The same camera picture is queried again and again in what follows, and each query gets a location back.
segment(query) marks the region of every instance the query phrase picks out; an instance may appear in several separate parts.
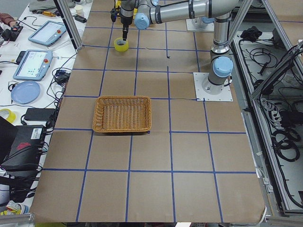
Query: brown basket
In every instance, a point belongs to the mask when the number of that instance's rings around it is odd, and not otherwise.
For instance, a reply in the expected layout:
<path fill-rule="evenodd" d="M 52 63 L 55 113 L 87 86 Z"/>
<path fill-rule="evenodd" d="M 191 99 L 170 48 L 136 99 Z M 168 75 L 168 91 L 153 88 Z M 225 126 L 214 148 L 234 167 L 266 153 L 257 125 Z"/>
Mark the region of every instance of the brown basket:
<path fill-rule="evenodd" d="M 151 129 L 151 99 L 146 96 L 101 96 L 93 120 L 96 132 L 144 132 Z"/>

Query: white floor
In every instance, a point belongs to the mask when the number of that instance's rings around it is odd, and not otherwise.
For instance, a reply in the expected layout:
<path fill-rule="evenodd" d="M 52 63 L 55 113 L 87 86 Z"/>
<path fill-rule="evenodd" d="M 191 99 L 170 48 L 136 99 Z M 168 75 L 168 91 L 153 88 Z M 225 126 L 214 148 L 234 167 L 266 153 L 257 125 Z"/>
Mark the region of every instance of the white floor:
<path fill-rule="evenodd" d="M 19 17 L 31 0 L 0 0 L 0 12 Z"/>

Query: white mounting plate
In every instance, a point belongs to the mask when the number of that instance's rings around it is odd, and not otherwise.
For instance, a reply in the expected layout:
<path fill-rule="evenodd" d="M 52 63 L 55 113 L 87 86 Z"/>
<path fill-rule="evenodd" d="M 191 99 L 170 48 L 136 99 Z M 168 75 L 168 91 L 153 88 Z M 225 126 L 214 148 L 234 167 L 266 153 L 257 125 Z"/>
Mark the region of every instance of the white mounting plate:
<path fill-rule="evenodd" d="M 194 72 L 194 81 L 196 89 L 197 101 L 217 101 L 217 102 L 232 102 L 232 92 L 229 86 L 223 88 L 222 92 L 217 95 L 211 95 L 204 91 L 202 82 L 205 77 L 208 77 L 208 72 Z"/>
<path fill-rule="evenodd" d="M 204 32 L 204 33 L 214 33 L 214 24 L 210 23 L 205 27 L 195 27 L 193 25 L 192 19 L 186 19 L 186 26 L 188 32 Z"/>

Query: gray cloth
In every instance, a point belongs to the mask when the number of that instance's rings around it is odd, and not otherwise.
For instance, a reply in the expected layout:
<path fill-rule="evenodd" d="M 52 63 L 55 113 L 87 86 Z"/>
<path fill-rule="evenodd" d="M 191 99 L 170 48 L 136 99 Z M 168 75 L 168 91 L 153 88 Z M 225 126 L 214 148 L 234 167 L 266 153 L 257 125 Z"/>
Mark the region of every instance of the gray cloth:
<path fill-rule="evenodd" d="M 69 8 L 74 8 L 76 3 L 74 0 L 67 0 Z M 31 0 L 29 11 L 55 9 L 56 5 L 53 0 Z"/>

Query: person's arm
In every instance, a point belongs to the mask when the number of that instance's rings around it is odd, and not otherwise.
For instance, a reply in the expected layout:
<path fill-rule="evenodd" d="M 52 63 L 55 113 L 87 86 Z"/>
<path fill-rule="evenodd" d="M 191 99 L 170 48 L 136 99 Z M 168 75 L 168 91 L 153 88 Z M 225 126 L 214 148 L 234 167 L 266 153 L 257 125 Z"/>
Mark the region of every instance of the person's arm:
<path fill-rule="evenodd" d="M 16 21 L 14 20 L 14 18 L 7 13 L 0 13 L 0 21 L 10 27 L 12 27 L 16 24 Z"/>

